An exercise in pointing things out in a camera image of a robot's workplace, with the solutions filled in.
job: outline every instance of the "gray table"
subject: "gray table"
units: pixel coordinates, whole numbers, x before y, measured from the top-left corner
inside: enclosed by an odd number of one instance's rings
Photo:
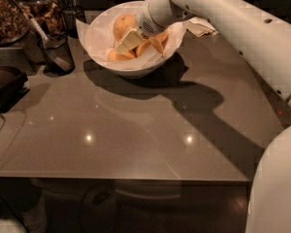
[[[125,80],[70,39],[76,70],[42,67],[0,116],[0,177],[250,182],[283,129],[221,36],[190,33],[164,66]]]

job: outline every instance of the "kitchen counter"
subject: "kitchen counter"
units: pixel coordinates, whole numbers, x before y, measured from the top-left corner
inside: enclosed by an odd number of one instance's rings
[[[74,72],[42,66],[0,115],[0,177],[250,182],[283,129],[220,35],[186,33],[164,66],[135,80],[69,44]]]

